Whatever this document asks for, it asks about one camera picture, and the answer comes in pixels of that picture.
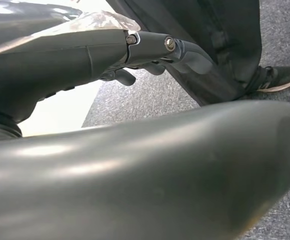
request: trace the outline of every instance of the dark trousers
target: dark trousers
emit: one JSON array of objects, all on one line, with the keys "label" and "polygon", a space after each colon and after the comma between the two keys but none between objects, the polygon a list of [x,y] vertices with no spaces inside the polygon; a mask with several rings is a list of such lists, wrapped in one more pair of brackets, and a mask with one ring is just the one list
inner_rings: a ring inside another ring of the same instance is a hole
[{"label": "dark trousers", "polygon": [[107,0],[143,30],[196,43],[220,70],[180,74],[177,82],[202,105],[235,100],[257,88],[262,71],[259,0]]}]

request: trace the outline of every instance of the prosthetic arm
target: prosthetic arm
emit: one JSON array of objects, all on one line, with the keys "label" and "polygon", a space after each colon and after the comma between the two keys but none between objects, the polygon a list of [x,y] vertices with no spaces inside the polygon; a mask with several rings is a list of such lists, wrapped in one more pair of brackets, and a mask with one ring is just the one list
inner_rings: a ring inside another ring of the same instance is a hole
[{"label": "prosthetic arm", "polygon": [[290,188],[290,104],[244,101],[22,138],[37,101],[122,69],[205,74],[200,47],[150,32],[42,37],[0,53],[0,240],[232,240]]}]

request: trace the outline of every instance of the bolt head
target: bolt head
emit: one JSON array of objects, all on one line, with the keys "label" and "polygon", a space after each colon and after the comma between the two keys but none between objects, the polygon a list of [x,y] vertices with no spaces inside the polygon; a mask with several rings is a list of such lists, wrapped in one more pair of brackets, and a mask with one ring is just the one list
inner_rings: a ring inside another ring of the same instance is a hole
[{"label": "bolt head", "polygon": [[126,43],[128,44],[135,44],[137,42],[137,39],[134,35],[128,35],[126,37]]},{"label": "bolt head", "polygon": [[173,38],[168,36],[165,40],[165,46],[167,48],[167,50],[172,52],[175,50],[176,43]]}]

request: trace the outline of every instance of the shiny plastic surface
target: shiny plastic surface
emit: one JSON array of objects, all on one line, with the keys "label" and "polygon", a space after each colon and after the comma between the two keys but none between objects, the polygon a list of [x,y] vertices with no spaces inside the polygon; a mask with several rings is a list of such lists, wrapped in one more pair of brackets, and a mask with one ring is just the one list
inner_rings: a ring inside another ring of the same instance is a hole
[{"label": "shiny plastic surface", "polygon": [[118,13],[0,0],[0,53],[41,37],[103,29],[139,31],[140,27]]},{"label": "shiny plastic surface", "polygon": [[290,188],[290,104],[0,141],[0,240],[233,240]]}]

